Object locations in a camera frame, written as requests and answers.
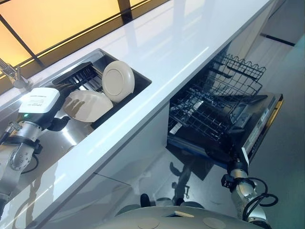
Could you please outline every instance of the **wire rack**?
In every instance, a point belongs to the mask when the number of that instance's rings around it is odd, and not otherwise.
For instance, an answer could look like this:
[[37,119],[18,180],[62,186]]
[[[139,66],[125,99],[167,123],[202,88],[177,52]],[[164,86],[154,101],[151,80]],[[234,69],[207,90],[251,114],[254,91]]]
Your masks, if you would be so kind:
[[265,71],[244,59],[218,54],[172,98],[169,128],[178,122],[219,141],[262,88],[258,80]]
[[79,90],[102,91],[102,77],[100,72],[90,62],[81,63],[71,71],[61,75],[53,81],[54,84],[79,84]]

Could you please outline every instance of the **white cabinet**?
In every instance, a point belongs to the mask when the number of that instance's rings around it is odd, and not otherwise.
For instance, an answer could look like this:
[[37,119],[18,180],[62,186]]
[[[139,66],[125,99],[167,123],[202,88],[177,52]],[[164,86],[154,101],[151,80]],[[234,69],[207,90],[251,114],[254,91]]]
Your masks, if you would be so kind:
[[90,229],[114,217],[129,185],[95,175],[53,216],[43,229]]
[[94,228],[114,217],[130,193],[139,194],[139,190],[135,190],[139,187],[137,183],[166,146],[168,113],[169,104],[148,120],[105,166],[97,170],[93,178],[64,204],[43,229]]
[[168,114],[169,104],[134,134],[106,166],[96,172],[127,184],[139,180],[166,146]]

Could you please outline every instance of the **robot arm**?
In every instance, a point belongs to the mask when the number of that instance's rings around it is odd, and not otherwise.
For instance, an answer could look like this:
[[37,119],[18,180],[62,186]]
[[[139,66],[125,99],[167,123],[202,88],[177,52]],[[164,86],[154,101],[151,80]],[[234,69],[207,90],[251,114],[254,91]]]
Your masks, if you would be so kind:
[[[262,207],[270,207],[278,202],[278,198],[268,193],[266,183],[254,177],[248,177],[247,165],[240,161],[234,161],[228,166],[228,174],[222,178],[222,185],[230,189],[232,200],[236,206],[238,218],[253,223],[265,229],[271,229],[267,222]],[[265,192],[258,194],[253,180],[261,181],[265,186]],[[273,197],[271,204],[260,204],[267,197]]]
[[0,142],[0,216],[10,194],[18,184],[24,168],[30,163],[33,153],[42,146],[37,139],[42,130],[62,130],[69,117],[55,118],[65,98],[77,86],[61,84],[54,87],[34,88],[28,100],[19,108],[17,121],[11,123]]

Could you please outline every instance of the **faucet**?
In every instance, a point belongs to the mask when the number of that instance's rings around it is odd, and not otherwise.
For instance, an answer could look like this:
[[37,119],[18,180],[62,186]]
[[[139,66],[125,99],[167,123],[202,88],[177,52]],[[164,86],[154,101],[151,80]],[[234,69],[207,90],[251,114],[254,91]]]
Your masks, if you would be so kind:
[[30,88],[29,81],[21,75],[20,66],[17,66],[17,69],[15,69],[0,58],[0,70],[9,78],[14,87],[19,89],[25,88],[26,90]]

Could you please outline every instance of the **open dishwasher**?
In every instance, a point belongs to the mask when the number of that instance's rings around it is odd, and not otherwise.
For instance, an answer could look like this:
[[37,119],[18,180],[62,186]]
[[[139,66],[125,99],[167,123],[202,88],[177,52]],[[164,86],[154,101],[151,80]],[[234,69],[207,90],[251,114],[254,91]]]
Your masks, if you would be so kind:
[[223,168],[238,151],[249,165],[283,103],[259,93],[265,71],[221,51],[171,99],[168,143]]

